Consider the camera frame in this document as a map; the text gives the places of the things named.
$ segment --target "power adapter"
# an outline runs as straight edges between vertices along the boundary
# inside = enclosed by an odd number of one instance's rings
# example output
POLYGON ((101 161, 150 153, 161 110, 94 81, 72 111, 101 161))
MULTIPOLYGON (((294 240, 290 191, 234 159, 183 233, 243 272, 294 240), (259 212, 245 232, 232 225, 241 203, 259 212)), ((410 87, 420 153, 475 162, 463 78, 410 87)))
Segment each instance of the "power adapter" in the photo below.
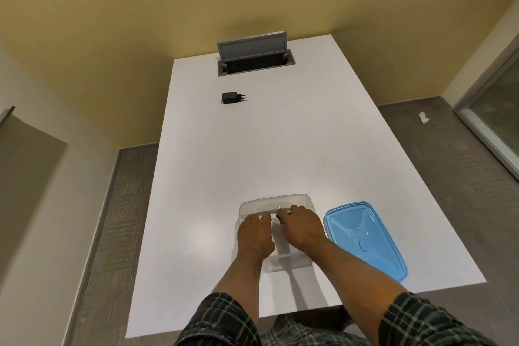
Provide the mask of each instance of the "power adapter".
POLYGON ((239 103, 245 99, 245 95, 238 92, 222 93, 222 101, 224 104, 239 103))

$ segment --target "tiled floor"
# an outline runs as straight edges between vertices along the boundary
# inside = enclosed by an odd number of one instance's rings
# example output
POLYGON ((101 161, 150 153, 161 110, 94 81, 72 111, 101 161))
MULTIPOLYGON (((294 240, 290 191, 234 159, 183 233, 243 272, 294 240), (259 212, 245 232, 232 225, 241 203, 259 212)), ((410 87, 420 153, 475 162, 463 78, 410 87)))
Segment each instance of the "tiled floor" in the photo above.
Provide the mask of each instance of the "tiled floor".
MULTIPOLYGON (((502 346, 519 341, 519 183, 441 98, 380 112, 488 283, 425 294, 502 346), (430 121, 422 125, 418 114, 430 121)), ((171 345, 176 333, 124 339, 158 145, 125 150, 68 344, 171 345)))

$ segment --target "paper scrap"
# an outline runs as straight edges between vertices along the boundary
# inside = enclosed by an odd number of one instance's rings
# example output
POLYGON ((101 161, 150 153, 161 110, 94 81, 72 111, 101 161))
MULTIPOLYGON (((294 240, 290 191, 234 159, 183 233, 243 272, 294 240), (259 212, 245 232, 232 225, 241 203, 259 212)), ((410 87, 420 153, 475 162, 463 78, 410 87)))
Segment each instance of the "paper scrap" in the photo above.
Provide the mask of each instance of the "paper scrap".
POLYGON ((422 123, 427 123, 429 121, 429 118, 425 117, 425 112, 423 112, 423 111, 421 113, 419 113, 418 116, 420 117, 420 121, 422 123))

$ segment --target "white wall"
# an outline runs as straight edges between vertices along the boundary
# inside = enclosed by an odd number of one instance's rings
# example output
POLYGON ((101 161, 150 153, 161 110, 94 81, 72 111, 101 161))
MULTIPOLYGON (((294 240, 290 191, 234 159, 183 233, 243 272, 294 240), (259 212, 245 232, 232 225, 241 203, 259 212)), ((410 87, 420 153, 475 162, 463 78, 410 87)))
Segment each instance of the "white wall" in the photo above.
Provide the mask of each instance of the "white wall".
POLYGON ((445 89, 442 96, 454 106, 519 34, 519 0, 515 0, 490 34, 445 89))
POLYGON ((118 150, 0 48, 0 109, 10 106, 68 147, 0 289, 0 345, 59 345, 118 150))

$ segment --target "blue container lid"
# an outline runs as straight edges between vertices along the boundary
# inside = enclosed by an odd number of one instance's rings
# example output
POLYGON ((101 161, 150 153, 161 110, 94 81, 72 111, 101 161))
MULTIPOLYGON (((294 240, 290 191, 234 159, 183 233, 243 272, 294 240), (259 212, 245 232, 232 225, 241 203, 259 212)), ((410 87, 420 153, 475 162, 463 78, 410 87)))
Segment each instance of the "blue container lid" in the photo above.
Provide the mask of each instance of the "blue container lid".
POLYGON ((377 212, 367 202, 342 205, 326 212, 324 229, 333 242, 398 282, 407 266, 377 212))

